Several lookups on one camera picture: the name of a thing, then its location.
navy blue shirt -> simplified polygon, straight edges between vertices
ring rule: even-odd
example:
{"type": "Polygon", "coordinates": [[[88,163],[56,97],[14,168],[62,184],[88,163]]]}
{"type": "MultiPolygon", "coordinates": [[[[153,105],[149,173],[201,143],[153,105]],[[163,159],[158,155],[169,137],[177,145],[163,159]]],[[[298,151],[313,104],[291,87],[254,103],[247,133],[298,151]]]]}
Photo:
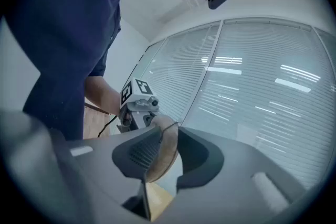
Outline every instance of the navy blue shirt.
{"type": "Polygon", "coordinates": [[[104,74],[120,30],[119,0],[18,0],[5,17],[41,73],[24,111],[67,140],[81,139],[85,79],[104,74]]]}

black cable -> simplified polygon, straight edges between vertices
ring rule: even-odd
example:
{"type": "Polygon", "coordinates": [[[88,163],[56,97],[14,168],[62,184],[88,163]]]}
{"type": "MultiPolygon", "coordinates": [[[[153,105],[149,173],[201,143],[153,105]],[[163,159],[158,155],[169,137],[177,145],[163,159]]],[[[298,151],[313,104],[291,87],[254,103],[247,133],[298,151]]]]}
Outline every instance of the black cable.
{"type": "Polygon", "coordinates": [[[178,121],[174,122],[173,124],[169,125],[167,128],[163,129],[163,131],[161,132],[161,138],[160,138],[159,143],[161,143],[162,140],[163,140],[163,133],[164,133],[165,131],[167,131],[169,128],[171,128],[171,127],[173,127],[174,125],[176,125],[176,124],[178,124],[178,121]]]}
{"type": "Polygon", "coordinates": [[[100,137],[101,133],[106,129],[106,127],[109,126],[109,125],[112,123],[112,121],[114,121],[117,117],[118,117],[118,116],[115,116],[111,121],[109,121],[107,124],[105,124],[103,130],[101,130],[101,131],[99,132],[98,137],[100,137]]]}

wooden floor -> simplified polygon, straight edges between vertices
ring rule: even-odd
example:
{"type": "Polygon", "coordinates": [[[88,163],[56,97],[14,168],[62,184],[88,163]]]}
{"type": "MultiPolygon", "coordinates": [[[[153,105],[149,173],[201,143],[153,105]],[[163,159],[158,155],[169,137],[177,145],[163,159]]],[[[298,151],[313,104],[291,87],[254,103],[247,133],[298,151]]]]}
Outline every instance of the wooden floor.
{"type": "Polygon", "coordinates": [[[174,197],[155,183],[147,183],[146,190],[151,211],[151,221],[154,221],[162,214],[174,197]]]}
{"type": "MultiPolygon", "coordinates": [[[[110,121],[110,115],[85,106],[83,139],[97,138],[104,125],[110,121]]],[[[106,127],[101,137],[110,135],[110,127],[106,127]]]]}

white marker cube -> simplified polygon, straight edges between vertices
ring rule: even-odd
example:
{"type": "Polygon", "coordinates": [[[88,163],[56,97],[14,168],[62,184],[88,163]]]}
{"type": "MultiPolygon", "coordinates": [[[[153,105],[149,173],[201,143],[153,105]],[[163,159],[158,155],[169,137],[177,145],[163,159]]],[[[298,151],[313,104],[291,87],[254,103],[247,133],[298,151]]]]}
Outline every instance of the white marker cube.
{"type": "Polygon", "coordinates": [[[146,81],[132,78],[129,83],[122,89],[120,99],[120,108],[126,103],[135,102],[137,100],[149,100],[150,97],[156,97],[153,89],[146,81]]]}

window blind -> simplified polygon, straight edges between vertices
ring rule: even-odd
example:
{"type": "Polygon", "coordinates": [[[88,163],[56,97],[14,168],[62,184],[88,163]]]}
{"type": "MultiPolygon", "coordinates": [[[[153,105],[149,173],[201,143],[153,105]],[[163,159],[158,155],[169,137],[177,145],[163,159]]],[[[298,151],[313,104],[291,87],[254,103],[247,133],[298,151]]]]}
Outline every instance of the window blind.
{"type": "Polygon", "coordinates": [[[158,51],[142,79],[159,98],[160,112],[178,121],[204,71],[218,32],[218,24],[170,37],[158,51]]]}
{"type": "Polygon", "coordinates": [[[127,82],[125,85],[132,79],[132,78],[138,78],[140,79],[145,72],[147,66],[150,64],[152,61],[153,57],[159,50],[160,46],[162,45],[163,40],[151,45],[148,47],[146,52],[143,54],[141,59],[139,60],[138,64],[135,66],[135,69],[131,73],[130,77],[128,78],[127,82]]]}
{"type": "Polygon", "coordinates": [[[310,27],[263,20],[225,22],[183,126],[254,146],[310,188],[335,127],[331,65],[310,27]]]}
{"type": "Polygon", "coordinates": [[[336,37],[319,29],[317,32],[326,46],[334,67],[336,67],[336,37]]]}

